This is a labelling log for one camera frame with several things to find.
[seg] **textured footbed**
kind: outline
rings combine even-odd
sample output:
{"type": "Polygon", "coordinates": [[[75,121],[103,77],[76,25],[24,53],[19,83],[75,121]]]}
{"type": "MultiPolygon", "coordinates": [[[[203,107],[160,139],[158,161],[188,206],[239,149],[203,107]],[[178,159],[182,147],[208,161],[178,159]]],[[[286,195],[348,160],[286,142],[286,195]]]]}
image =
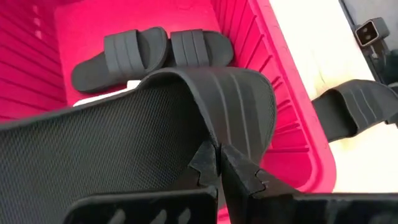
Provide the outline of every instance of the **textured footbed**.
{"type": "MultiPolygon", "coordinates": [[[[169,47],[163,28],[154,27],[138,32],[137,40],[146,73],[162,67],[169,47]]],[[[95,93],[127,81],[109,74],[104,52],[79,63],[72,71],[73,87],[85,93],[95,93]]]]}
{"type": "Polygon", "coordinates": [[[88,195],[164,189],[203,141],[258,164],[275,112],[257,72],[163,68],[135,90],[0,126],[0,223],[60,223],[88,195]]]}
{"type": "MultiPolygon", "coordinates": [[[[203,31],[210,66],[228,66],[234,57],[231,41],[215,31],[203,31]]],[[[169,40],[169,54],[164,67],[176,67],[172,44],[169,40]]]]}

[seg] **sandal strap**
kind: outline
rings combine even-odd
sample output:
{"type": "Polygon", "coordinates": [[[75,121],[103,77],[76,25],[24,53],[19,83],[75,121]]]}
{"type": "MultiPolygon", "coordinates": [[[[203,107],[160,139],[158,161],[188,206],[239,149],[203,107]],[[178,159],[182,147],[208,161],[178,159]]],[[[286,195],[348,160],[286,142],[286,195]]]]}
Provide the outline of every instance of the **sandal strap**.
{"type": "Polygon", "coordinates": [[[207,67],[210,65],[201,29],[172,32],[171,42],[177,66],[207,67]]]}
{"type": "Polygon", "coordinates": [[[146,74],[138,48],[137,32],[130,30],[104,38],[109,74],[118,80],[140,80],[146,74]]]}

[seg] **black rubber strap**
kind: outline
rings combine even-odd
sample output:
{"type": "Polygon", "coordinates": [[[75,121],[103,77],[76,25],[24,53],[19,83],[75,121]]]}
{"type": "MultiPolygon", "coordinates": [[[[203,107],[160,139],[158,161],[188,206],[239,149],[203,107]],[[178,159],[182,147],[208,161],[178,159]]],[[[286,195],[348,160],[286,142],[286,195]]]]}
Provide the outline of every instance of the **black rubber strap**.
{"type": "Polygon", "coordinates": [[[136,30],[106,36],[104,52],[109,73],[118,80],[139,80],[145,75],[136,30]]]}
{"type": "Polygon", "coordinates": [[[383,120],[382,108],[368,86],[347,82],[335,90],[341,93],[358,133],[383,120]]]}
{"type": "Polygon", "coordinates": [[[395,106],[385,105],[385,101],[395,104],[396,99],[390,97],[389,90],[381,91],[383,86],[379,85],[367,80],[350,80],[313,100],[329,142],[353,137],[396,113],[395,106]]]}
{"type": "Polygon", "coordinates": [[[207,67],[210,65],[201,29],[172,32],[171,41],[177,66],[207,67]]]}

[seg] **black rubber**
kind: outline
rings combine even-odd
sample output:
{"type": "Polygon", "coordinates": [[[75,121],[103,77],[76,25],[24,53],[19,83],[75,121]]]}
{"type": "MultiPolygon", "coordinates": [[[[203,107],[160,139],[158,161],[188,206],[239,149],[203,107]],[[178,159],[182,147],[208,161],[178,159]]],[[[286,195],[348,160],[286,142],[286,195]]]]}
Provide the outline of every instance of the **black rubber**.
{"type": "Polygon", "coordinates": [[[215,31],[172,32],[170,45],[165,67],[228,66],[234,57],[229,39],[215,31]]]}
{"type": "Polygon", "coordinates": [[[232,144],[258,164],[275,117],[260,73],[163,68],[135,90],[4,124],[0,223],[61,223],[79,198],[164,189],[204,141],[232,144]]]}
{"type": "Polygon", "coordinates": [[[398,113],[398,96],[388,86],[350,80],[313,100],[329,142],[353,137],[398,113]]]}
{"type": "Polygon", "coordinates": [[[95,93],[141,80],[163,66],[168,47],[167,33],[161,27],[106,36],[104,52],[73,69],[72,85],[80,92],[95,93]]]}
{"type": "MultiPolygon", "coordinates": [[[[398,94],[398,83],[391,83],[388,85],[394,93],[398,94]]],[[[398,127],[398,113],[394,114],[392,117],[386,120],[386,124],[395,124],[398,127]]]]}

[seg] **pink bin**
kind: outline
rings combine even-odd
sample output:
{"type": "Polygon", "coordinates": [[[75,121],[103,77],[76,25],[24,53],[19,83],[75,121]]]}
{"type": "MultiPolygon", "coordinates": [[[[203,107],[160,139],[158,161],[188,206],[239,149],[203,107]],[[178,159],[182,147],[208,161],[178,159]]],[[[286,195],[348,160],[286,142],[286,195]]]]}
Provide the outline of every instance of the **pink bin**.
{"type": "MultiPolygon", "coordinates": [[[[234,65],[260,71],[276,93],[277,127],[261,166],[303,192],[333,190],[328,141],[268,0],[2,0],[0,122],[89,97],[71,85],[74,66],[102,51],[105,35],[154,26],[228,36],[234,65]]],[[[225,208],[218,220],[228,222],[225,208]]]]}

